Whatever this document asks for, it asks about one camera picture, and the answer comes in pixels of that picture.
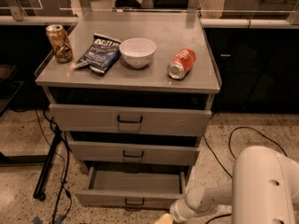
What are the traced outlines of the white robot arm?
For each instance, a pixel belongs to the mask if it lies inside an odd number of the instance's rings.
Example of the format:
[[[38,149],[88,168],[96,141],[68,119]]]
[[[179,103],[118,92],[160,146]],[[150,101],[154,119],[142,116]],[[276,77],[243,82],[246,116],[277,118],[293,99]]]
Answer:
[[[220,205],[232,207],[232,224],[295,224],[299,163],[268,147],[247,147],[235,160],[230,184],[189,189],[154,224],[209,216]]]

